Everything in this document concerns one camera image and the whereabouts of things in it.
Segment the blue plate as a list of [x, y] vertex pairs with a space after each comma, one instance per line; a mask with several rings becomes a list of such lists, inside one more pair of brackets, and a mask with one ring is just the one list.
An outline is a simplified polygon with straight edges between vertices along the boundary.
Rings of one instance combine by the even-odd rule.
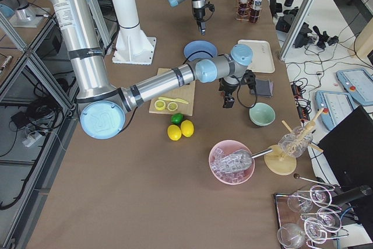
[[217, 48], [209, 41], [195, 40], [184, 47], [184, 56], [187, 61], [199, 58], [214, 58], [217, 56]]

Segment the grey folded cloth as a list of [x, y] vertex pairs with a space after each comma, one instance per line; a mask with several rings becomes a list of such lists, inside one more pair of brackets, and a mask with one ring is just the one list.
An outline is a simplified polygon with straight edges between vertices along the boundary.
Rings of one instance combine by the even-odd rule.
[[273, 82], [269, 79], [255, 79], [256, 82], [256, 93], [258, 96], [272, 97], [273, 96]]

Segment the cream plastic tray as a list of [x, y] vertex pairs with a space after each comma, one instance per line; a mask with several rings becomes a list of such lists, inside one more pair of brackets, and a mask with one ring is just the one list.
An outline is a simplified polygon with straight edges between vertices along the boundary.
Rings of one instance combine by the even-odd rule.
[[273, 73], [275, 71], [274, 60], [270, 44], [264, 40], [238, 40], [238, 44], [244, 44], [252, 49], [252, 62], [248, 69], [255, 73]]

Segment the mint green bowl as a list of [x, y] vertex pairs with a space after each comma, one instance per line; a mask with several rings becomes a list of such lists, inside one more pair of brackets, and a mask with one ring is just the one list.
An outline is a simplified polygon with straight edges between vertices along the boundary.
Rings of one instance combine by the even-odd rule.
[[249, 118], [255, 125], [265, 127], [274, 122], [276, 113], [270, 105], [256, 103], [253, 108], [249, 109]]

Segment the wooden cutting board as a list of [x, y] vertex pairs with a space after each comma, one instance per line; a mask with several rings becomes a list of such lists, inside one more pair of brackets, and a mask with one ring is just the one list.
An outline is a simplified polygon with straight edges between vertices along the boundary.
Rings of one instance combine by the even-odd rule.
[[175, 114], [175, 113], [182, 113], [183, 115], [192, 116], [193, 115], [193, 103], [194, 103], [194, 97], [195, 97], [195, 81], [173, 90], [170, 90], [166, 93], [161, 94], [161, 97], [167, 97], [170, 99], [183, 99], [188, 102], [188, 104], [176, 102], [178, 104], [178, 108], [176, 111], [169, 111], [167, 106], [170, 101], [166, 101], [166, 108], [163, 110], [156, 109], [154, 103], [158, 98], [153, 98], [150, 101], [149, 106], [149, 113], [153, 114]]

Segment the yellow plastic knife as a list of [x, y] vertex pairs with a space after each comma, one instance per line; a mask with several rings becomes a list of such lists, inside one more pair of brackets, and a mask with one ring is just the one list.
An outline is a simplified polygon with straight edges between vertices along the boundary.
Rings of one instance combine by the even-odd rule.
[[176, 102], [176, 103], [182, 103], [182, 104], [189, 104], [188, 101], [180, 98], [169, 98], [169, 97], [163, 97], [160, 96], [158, 97], [159, 100], [164, 100], [164, 101], [171, 101], [171, 102]]

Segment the green lime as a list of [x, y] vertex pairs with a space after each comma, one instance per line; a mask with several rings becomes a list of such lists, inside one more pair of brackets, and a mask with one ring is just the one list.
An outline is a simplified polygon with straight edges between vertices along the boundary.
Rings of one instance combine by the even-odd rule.
[[184, 120], [184, 115], [181, 113], [175, 113], [171, 116], [171, 123], [175, 125], [180, 125]]

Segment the lemon slice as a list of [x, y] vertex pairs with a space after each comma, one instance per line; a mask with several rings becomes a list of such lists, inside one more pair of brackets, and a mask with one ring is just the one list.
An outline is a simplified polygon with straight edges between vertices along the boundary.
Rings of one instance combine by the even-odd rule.
[[171, 101], [167, 104], [167, 110], [169, 112], [175, 112], [178, 110], [178, 104], [174, 101]]
[[154, 107], [157, 111], [162, 111], [166, 108], [166, 102], [164, 100], [156, 100], [154, 102]]

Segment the metal ice scoop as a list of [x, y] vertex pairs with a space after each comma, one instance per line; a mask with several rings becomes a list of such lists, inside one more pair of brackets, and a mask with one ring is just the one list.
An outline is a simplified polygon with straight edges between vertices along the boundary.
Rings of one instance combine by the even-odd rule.
[[247, 150], [236, 150], [235, 152], [229, 154], [226, 157], [228, 164], [228, 172], [233, 173], [247, 170], [253, 165], [254, 158], [264, 156], [272, 151], [272, 148], [267, 148], [261, 152], [251, 154]]

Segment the pink bowl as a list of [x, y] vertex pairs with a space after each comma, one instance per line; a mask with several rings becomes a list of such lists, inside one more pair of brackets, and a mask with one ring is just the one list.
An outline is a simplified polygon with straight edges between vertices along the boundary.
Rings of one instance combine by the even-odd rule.
[[255, 170], [251, 151], [235, 140], [224, 140], [215, 144], [210, 151], [208, 162], [213, 175], [228, 185], [248, 181]]

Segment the clear ice cubes pile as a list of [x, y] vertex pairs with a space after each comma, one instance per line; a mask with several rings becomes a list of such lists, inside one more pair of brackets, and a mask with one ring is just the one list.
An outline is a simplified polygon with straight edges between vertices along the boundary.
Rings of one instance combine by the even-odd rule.
[[247, 170], [229, 173], [227, 169], [228, 164], [226, 157], [231, 153], [226, 154], [222, 149], [216, 148], [212, 154], [213, 160], [210, 167], [212, 168], [213, 173], [217, 175], [218, 179], [221, 179], [227, 183], [241, 183], [244, 181], [245, 172], [249, 171], [254, 164]]

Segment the wooden mug tree stand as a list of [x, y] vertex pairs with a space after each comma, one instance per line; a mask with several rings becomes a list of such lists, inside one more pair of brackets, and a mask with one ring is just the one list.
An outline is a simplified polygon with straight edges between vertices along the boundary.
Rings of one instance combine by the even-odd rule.
[[[309, 121], [306, 124], [306, 126], [304, 126], [304, 128], [310, 133], [312, 133], [316, 125], [315, 121], [322, 113], [323, 113], [323, 108], [321, 108], [317, 112], [315, 117], [311, 121]], [[282, 120], [281, 122], [290, 132], [294, 129], [294, 128], [290, 128], [290, 126], [285, 122], [285, 120]], [[313, 145], [312, 143], [310, 143], [307, 147], [309, 146], [320, 152], [323, 152], [321, 148], [317, 147], [316, 145]], [[296, 158], [291, 157], [287, 155], [285, 152], [283, 152], [278, 144], [272, 145], [270, 148], [272, 148], [273, 151], [264, 156], [264, 160], [265, 160], [267, 167], [272, 172], [278, 175], [286, 176], [286, 175], [291, 174], [297, 166]]]

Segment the clear glass mug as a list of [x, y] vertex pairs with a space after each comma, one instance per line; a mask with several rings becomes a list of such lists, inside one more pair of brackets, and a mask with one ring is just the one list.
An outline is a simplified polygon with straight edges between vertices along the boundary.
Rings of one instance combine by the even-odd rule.
[[307, 146], [313, 141], [313, 135], [304, 127], [295, 127], [289, 134], [284, 135], [278, 145], [287, 155], [300, 157]]

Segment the black monitor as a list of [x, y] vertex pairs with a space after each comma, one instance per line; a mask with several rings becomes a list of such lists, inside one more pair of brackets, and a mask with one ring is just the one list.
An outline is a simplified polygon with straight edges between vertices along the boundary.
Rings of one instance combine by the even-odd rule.
[[359, 106], [319, 141], [337, 181], [372, 187], [372, 118]]

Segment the aluminium frame post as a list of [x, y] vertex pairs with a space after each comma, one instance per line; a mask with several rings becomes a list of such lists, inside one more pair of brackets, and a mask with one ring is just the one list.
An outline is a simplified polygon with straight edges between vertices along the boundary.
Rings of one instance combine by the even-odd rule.
[[290, 30], [287, 34], [285, 42], [283, 43], [281, 50], [279, 52], [279, 59], [281, 61], [285, 61], [287, 53], [289, 52], [291, 46], [295, 42], [295, 38], [301, 30], [303, 22], [305, 20], [306, 15], [310, 7], [312, 6], [314, 0], [303, 0], [302, 4], [299, 8], [297, 15], [294, 18], [293, 23], [291, 24]]

